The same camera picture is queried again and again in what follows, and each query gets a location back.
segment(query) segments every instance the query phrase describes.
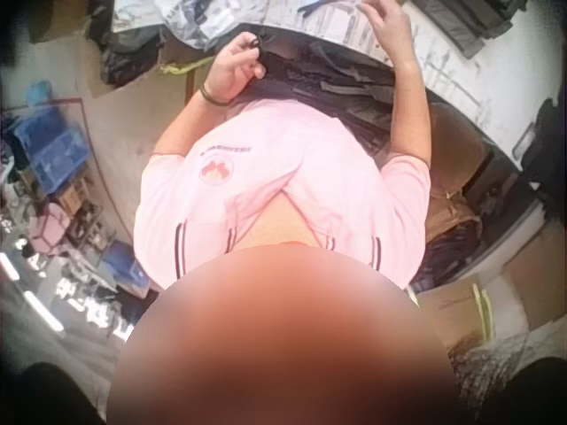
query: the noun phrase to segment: shirt sleeve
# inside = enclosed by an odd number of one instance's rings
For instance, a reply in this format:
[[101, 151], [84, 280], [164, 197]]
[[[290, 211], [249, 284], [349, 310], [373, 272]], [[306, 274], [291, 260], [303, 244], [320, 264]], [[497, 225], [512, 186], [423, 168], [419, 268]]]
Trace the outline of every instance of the shirt sleeve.
[[392, 205], [392, 240], [396, 245], [393, 275], [396, 283], [405, 287], [416, 274], [425, 253], [430, 172], [421, 159], [399, 155], [382, 167], [381, 174]]
[[141, 200], [136, 210], [134, 225], [134, 251], [145, 272], [161, 286], [175, 281], [174, 266], [164, 267], [163, 258], [173, 258], [167, 251], [173, 250], [171, 213], [163, 205], [168, 204], [172, 181], [180, 171], [184, 157], [179, 155], [154, 155], [142, 174]]

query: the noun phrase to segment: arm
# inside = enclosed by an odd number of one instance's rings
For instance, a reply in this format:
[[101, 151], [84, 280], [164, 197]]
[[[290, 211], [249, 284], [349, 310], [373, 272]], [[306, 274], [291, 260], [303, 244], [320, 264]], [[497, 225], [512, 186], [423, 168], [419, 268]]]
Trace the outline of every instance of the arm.
[[409, 155], [431, 166], [429, 106], [414, 53], [409, 18], [395, 0], [363, 0], [361, 10], [390, 57], [396, 74], [391, 155]]
[[[256, 36], [242, 33], [227, 44], [214, 60], [204, 84], [217, 103], [229, 104], [252, 77], [262, 78], [266, 70], [258, 63], [260, 52], [250, 49]], [[154, 153], [186, 156], [193, 145], [224, 120], [225, 106], [215, 105], [198, 91], [167, 128]]]

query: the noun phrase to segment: person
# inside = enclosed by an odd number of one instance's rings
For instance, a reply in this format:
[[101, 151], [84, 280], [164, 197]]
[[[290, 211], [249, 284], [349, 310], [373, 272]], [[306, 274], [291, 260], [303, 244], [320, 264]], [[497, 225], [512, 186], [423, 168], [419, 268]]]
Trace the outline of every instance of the person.
[[189, 271], [120, 353], [119, 424], [456, 424], [447, 351], [409, 297], [336, 252], [255, 246]]
[[339, 120], [295, 100], [254, 101], [235, 115], [230, 102], [266, 72], [256, 37], [238, 35], [143, 173], [134, 246], [160, 287], [222, 254], [279, 243], [336, 251], [408, 286], [425, 249], [427, 98], [408, 16], [395, 0], [364, 0], [361, 11], [396, 77], [385, 165]]

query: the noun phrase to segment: pink polo shirt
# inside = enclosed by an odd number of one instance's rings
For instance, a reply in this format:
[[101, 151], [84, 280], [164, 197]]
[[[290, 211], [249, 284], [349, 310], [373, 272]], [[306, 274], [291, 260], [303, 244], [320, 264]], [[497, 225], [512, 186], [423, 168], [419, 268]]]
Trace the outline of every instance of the pink polo shirt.
[[430, 175], [398, 156], [381, 170], [342, 125], [293, 100], [252, 102], [187, 157], [155, 155], [142, 176], [134, 248], [164, 289], [230, 252], [282, 191], [324, 249], [402, 289], [425, 249]]

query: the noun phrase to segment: table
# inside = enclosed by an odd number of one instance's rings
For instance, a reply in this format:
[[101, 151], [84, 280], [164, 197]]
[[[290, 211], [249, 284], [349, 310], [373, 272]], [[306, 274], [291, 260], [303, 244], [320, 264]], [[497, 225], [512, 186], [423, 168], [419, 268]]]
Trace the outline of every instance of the table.
[[[356, 0], [325, 5], [303, 19], [297, 9], [312, 2], [213, 0], [207, 13], [228, 8], [237, 22], [298, 31], [389, 65], [384, 51], [376, 46], [368, 21], [356, 9]], [[116, 0], [113, 30], [162, 23], [152, 5], [153, 0]], [[427, 88], [467, 116], [489, 143], [520, 167], [541, 104], [549, 97], [556, 99], [561, 87], [563, 35], [558, 17], [543, 2], [532, 0], [527, 12], [514, 16], [512, 29], [485, 41], [484, 49], [468, 60], [413, 4], [406, 3], [403, 9], [412, 21], [416, 55]]]

